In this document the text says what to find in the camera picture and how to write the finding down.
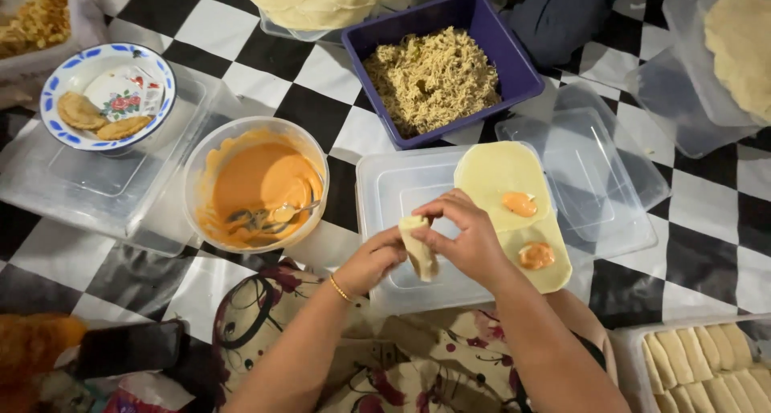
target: dollop of orange sauce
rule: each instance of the dollop of orange sauce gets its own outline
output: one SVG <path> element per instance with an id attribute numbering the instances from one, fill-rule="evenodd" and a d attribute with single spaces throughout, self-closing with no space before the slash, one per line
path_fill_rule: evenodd
<path id="1" fill-rule="evenodd" d="M 554 264 L 554 250 L 548 243 L 528 241 L 520 250 L 520 266 L 526 270 L 538 270 Z"/>
<path id="2" fill-rule="evenodd" d="M 538 211 L 538 206 L 530 200 L 530 196 L 521 191 L 507 191 L 504 193 L 501 203 L 509 211 L 522 217 L 533 217 L 536 211 Z"/>
<path id="3" fill-rule="evenodd" d="M 222 162 L 226 143 L 207 154 L 207 169 Z M 237 248 L 267 245 L 297 231 L 310 218 L 310 211 L 298 213 L 278 233 L 247 228 L 243 220 L 232 219 L 237 211 L 267 210 L 265 224 L 275 222 L 272 213 L 284 204 L 300 209 L 322 195 L 322 181 L 312 163 L 283 143 L 259 143 L 236 152 L 219 167 L 211 201 L 199 212 L 202 228 L 223 244 Z"/>

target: woman's right hand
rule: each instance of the woman's right hand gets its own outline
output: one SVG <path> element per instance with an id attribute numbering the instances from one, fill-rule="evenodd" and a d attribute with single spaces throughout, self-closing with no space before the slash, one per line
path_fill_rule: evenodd
<path id="1" fill-rule="evenodd" d="M 448 239 L 430 228 L 415 229 L 412 236 L 444 255 L 458 270 L 493 294 L 501 282 L 519 274 L 501 249 L 487 212 L 477 207 L 459 188 L 413 210 L 412 215 L 446 217 L 452 221 L 460 229 L 455 239 Z"/>

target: floral patterned clothing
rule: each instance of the floral patterned clothing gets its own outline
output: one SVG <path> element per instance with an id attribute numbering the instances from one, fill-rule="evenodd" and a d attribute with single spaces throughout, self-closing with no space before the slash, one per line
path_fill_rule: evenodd
<path id="1" fill-rule="evenodd" d="M 322 281 L 284 259 L 226 294 L 212 339 L 219 358 L 218 405 L 230 398 Z M 569 293 L 547 300 L 615 380 L 612 349 L 592 311 Z M 359 298 L 335 350 L 318 411 L 532 410 L 494 310 L 441 309 L 385 318 Z"/>

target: gold bangle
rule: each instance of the gold bangle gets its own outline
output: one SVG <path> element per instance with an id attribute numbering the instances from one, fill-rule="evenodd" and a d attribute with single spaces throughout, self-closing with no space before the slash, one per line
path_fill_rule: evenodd
<path id="1" fill-rule="evenodd" d="M 348 297 L 348 294 L 346 294 L 345 292 L 342 292 L 342 290 L 340 289 L 340 287 L 337 285 L 337 282 L 335 282 L 335 278 L 334 278 L 332 275 L 329 275 L 329 281 L 330 281 L 330 282 L 332 282 L 332 286 L 333 286 L 333 287 L 334 287 L 336 290 L 338 290 L 338 292 L 340 292 L 340 295 L 342 296 L 342 298 L 344 298 L 344 299 L 346 299 L 346 300 L 350 301 L 351 303 L 353 303 L 353 300 L 351 300 L 351 298 L 350 298 L 350 297 Z"/>

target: purple plastic tub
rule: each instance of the purple plastic tub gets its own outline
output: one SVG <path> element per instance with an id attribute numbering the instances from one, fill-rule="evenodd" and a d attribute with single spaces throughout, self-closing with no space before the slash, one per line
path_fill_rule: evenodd
<path id="1" fill-rule="evenodd" d="M 403 139 L 361 61 L 374 53 L 375 47 L 380 44 L 398 44 L 407 34 L 428 35 L 451 25 L 468 30 L 469 35 L 495 65 L 503 101 L 434 131 Z M 522 45 L 500 21 L 487 0 L 435 0 L 420 4 L 405 11 L 352 25 L 343 30 L 342 43 L 351 55 L 354 71 L 375 112 L 388 128 L 393 142 L 401 149 L 419 147 L 439 139 L 445 133 L 480 122 L 496 112 L 540 94 L 545 87 Z"/>

